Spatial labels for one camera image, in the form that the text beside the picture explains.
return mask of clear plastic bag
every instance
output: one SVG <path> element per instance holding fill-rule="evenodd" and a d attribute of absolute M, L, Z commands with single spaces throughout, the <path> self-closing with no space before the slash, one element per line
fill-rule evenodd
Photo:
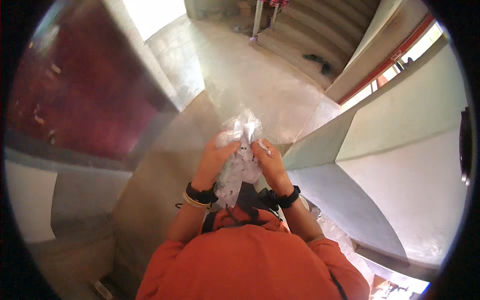
<path fill-rule="evenodd" d="M 223 165 L 214 192 L 221 206 L 234 206 L 242 182 L 255 183 L 262 174 L 251 148 L 252 142 L 262 137 L 262 124 L 249 109 L 245 109 L 240 115 L 223 123 L 222 127 L 225 131 L 215 141 L 217 148 L 236 141 L 241 141 L 241 145 Z"/>

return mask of black watch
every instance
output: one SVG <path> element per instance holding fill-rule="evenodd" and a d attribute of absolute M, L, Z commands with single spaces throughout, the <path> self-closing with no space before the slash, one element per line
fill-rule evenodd
<path fill-rule="evenodd" d="M 191 182 L 189 182 L 187 185 L 186 193 L 187 196 L 202 204 L 215 203 L 218 200 L 217 196 L 215 196 L 215 193 L 213 192 L 213 187 L 208 191 L 199 192 L 192 187 Z"/>
<path fill-rule="evenodd" d="M 300 195 L 300 188 L 297 185 L 293 186 L 293 193 L 290 196 L 281 196 L 281 197 L 275 197 L 275 202 L 281 207 L 281 208 L 289 208 L 292 206 L 292 204 L 295 202 L 295 200 L 298 199 Z"/>

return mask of right hand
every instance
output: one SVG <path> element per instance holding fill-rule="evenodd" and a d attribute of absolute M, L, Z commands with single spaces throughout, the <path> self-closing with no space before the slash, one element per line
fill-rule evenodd
<path fill-rule="evenodd" d="M 256 141 L 252 143 L 252 151 L 262 165 L 265 180 L 277 197 L 290 196 L 294 189 L 288 178 L 287 171 L 283 166 L 280 151 L 273 147 L 268 140 L 262 139 L 262 142 L 267 146 L 268 150 L 270 150 L 270 156 L 267 155 L 265 150 L 262 149 Z"/>

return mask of wrist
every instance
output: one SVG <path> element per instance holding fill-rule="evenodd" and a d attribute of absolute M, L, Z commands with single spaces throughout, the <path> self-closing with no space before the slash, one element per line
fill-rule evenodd
<path fill-rule="evenodd" d="M 272 188 L 277 197 L 290 196 L 294 192 L 293 184 L 288 176 L 285 176 L 275 188 Z"/>
<path fill-rule="evenodd" d="M 214 182 L 209 182 L 207 180 L 202 180 L 195 176 L 192 180 L 192 188 L 195 189 L 196 191 L 202 192 L 202 191 L 208 191 L 212 189 Z"/>

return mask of black shoe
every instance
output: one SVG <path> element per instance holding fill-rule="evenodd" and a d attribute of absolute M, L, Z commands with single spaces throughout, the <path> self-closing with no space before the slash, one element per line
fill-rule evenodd
<path fill-rule="evenodd" d="M 330 64 L 325 63 L 322 66 L 322 69 L 320 70 L 320 73 L 322 73 L 325 76 L 329 76 L 330 75 Z"/>
<path fill-rule="evenodd" d="M 326 61 L 321 56 L 315 54 L 303 54 L 302 57 L 304 60 L 315 61 L 318 63 L 326 63 Z"/>

